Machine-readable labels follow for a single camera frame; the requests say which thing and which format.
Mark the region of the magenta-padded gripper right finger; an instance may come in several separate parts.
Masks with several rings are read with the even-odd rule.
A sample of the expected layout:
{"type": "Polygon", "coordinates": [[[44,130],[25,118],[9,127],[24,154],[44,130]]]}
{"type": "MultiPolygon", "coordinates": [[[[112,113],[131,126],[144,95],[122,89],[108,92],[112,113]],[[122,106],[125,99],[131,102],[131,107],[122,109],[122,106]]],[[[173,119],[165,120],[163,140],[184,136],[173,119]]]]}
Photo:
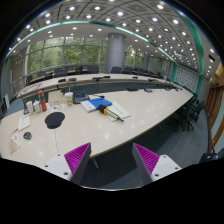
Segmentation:
{"type": "Polygon", "coordinates": [[[181,170],[168,155],[158,155],[136,143],[133,144],[132,154],[144,185],[181,170]]]}

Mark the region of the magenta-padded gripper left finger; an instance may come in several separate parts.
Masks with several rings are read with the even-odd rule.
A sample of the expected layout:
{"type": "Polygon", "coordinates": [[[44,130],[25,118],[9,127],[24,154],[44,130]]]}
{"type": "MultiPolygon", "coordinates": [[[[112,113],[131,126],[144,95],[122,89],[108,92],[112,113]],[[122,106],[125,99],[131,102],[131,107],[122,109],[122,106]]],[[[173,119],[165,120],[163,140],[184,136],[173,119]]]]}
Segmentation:
{"type": "Polygon", "coordinates": [[[66,154],[57,154],[43,166],[43,169],[79,185],[90,154],[91,144],[86,143],[66,154]]]}

